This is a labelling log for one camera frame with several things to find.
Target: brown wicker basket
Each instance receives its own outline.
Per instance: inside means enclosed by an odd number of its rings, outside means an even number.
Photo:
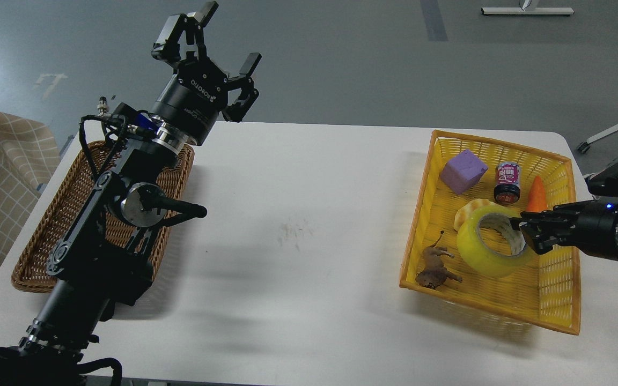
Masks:
[[[92,159],[97,165],[101,165],[110,152],[104,141],[92,142],[89,144],[89,148]],[[167,196],[175,199],[181,198],[192,168],[193,159],[194,151],[192,147],[184,146],[178,154],[176,168],[164,168],[159,174],[157,185],[164,190]],[[59,186],[56,196],[51,201],[42,220],[37,225],[37,229],[35,229],[23,254],[20,255],[13,274],[11,274],[11,283],[14,288],[36,293],[52,291],[56,284],[56,278],[47,274],[47,256],[76,219],[92,190],[92,186],[90,169],[81,151],[71,165],[61,186]],[[169,212],[166,217],[172,215],[174,213]],[[113,244],[125,245],[134,229],[134,227],[123,224],[110,213],[106,215],[106,240]],[[159,235],[157,235],[150,256],[150,262],[154,266],[152,279],[156,278],[157,271],[159,271],[169,234],[170,228],[164,227],[159,230]]]

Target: wicker basket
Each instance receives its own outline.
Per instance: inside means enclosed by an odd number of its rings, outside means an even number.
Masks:
[[[96,165],[101,165],[108,157],[110,149],[104,141],[89,144],[92,158]],[[175,199],[181,198],[182,191],[187,183],[189,172],[192,168],[194,151],[190,146],[184,146],[178,154],[176,168],[164,168],[157,178],[159,185],[167,196]],[[35,230],[30,242],[28,242],[23,254],[20,255],[13,274],[11,283],[16,289],[27,292],[49,293],[56,284],[56,278],[47,274],[47,257],[56,242],[71,227],[80,209],[92,190],[93,182],[91,173],[84,153],[81,151],[71,165],[66,178],[44,213],[42,220]],[[123,224],[117,218],[106,216],[106,240],[117,245],[125,245],[135,228]],[[166,241],[170,234],[170,228],[164,227],[159,230],[157,240],[152,249],[150,262],[154,266],[154,276],[164,257]]]
[[[439,176],[445,163],[465,149],[476,154],[490,170],[470,190],[456,195],[440,181]],[[433,244],[441,230],[445,233],[439,245],[448,247],[459,256],[457,233],[453,229],[454,214],[474,198],[492,200],[495,166],[501,161],[513,161],[521,166],[520,186],[524,194],[517,203],[510,205],[517,211],[526,207],[527,193],[537,175],[545,184],[547,204],[550,207],[576,200],[569,158],[495,139],[435,130],[402,262],[400,287],[507,317],[509,320],[578,335],[581,283],[579,252],[574,247],[555,247],[547,254],[536,256],[505,278],[482,276],[463,259],[444,257],[446,267],[460,274],[463,283],[448,279],[444,285],[433,290],[415,281],[417,274],[425,267],[420,258],[424,246]],[[483,233],[483,240],[496,250],[506,244],[495,232]]]

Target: toy animal figure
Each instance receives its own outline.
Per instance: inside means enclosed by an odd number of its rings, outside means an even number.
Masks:
[[[431,246],[424,249],[424,262],[426,268],[417,274],[416,282],[430,289],[436,289],[441,286],[447,278],[454,279],[461,283],[461,276],[449,272],[442,264],[441,255],[447,255],[454,258],[454,254],[447,251],[447,247],[436,247],[436,244],[442,239],[442,234],[445,231],[440,231],[440,237]]]

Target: gray floor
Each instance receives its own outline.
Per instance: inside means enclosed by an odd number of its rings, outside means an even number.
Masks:
[[[151,45],[202,3],[0,1],[0,110],[61,147],[99,95],[150,108],[170,76]],[[540,2],[571,17],[481,15],[517,0],[219,3],[209,55],[231,72],[264,56],[248,121],[544,130],[572,149],[618,123],[618,2]],[[48,73],[67,78],[44,98]],[[583,173],[616,157],[618,134],[576,154]]]

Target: red can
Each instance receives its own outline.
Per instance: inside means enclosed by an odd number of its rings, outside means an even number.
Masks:
[[[495,169],[495,202],[499,204],[513,204],[519,201],[521,188],[519,174],[521,167],[516,162],[501,162]]]

